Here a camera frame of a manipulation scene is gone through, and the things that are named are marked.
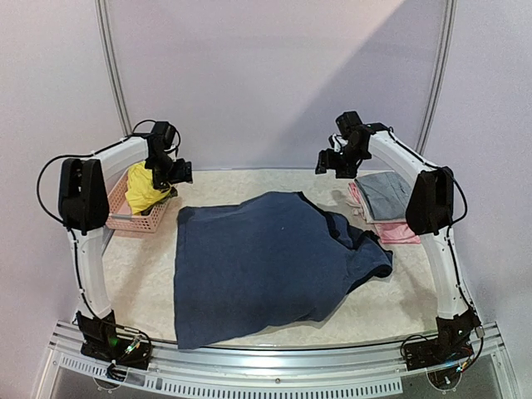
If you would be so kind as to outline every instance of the navy blue cloth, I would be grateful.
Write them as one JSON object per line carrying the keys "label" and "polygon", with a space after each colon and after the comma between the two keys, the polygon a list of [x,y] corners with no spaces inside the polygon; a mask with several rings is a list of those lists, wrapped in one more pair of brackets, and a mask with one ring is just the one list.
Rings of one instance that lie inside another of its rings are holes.
{"label": "navy blue cloth", "polygon": [[177,342],[194,349],[322,321],[347,293],[388,276],[392,252],[303,193],[271,192],[240,205],[183,208],[175,267]]}

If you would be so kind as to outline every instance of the metal bar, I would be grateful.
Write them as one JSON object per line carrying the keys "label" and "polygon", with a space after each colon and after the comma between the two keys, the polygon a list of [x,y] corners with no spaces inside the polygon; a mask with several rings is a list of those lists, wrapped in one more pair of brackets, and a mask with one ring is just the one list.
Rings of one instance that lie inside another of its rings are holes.
{"label": "metal bar", "polygon": [[96,16],[98,27],[100,28],[101,45],[107,66],[107,74],[111,84],[111,91],[115,100],[116,111],[122,126],[122,133],[127,136],[131,133],[130,117],[126,108],[126,100],[122,90],[120,73],[116,65],[116,54],[111,36],[111,25],[109,23],[109,12],[106,0],[96,0]]}
{"label": "metal bar", "polygon": [[425,109],[425,115],[423,116],[421,133],[416,144],[416,151],[419,154],[423,154],[425,151],[432,122],[434,121],[434,115],[436,114],[438,98],[440,97],[447,58],[449,56],[449,49],[451,47],[452,28],[455,21],[457,1],[458,0],[446,0],[446,12],[441,24],[440,43],[438,45],[436,65],[432,74],[431,93],[429,95],[429,101]]}

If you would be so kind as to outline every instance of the yellow cloth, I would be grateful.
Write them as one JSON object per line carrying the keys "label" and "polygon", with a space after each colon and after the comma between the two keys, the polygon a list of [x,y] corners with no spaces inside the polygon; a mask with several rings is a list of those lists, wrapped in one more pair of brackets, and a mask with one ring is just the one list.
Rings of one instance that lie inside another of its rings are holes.
{"label": "yellow cloth", "polygon": [[150,208],[170,193],[153,188],[153,171],[146,169],[144,163],[134,164],[127,171],[126,200],[133,214]]}

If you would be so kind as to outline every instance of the blue fabric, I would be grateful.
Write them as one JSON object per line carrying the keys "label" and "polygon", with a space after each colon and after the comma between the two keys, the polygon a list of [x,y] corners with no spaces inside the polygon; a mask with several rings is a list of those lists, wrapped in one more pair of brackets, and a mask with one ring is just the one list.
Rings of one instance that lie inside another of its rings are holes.
{"label": "blue fabric", "polygon": [[376,222],[405,219],[411,187],[396,172],[372,173],[355,180]]}
{"label": "blue fabric", "polygon": [[295,321],[322,321],[344,296],[392,272],[392,253],[302,193],[178,216],[175,331],[181,349]]}

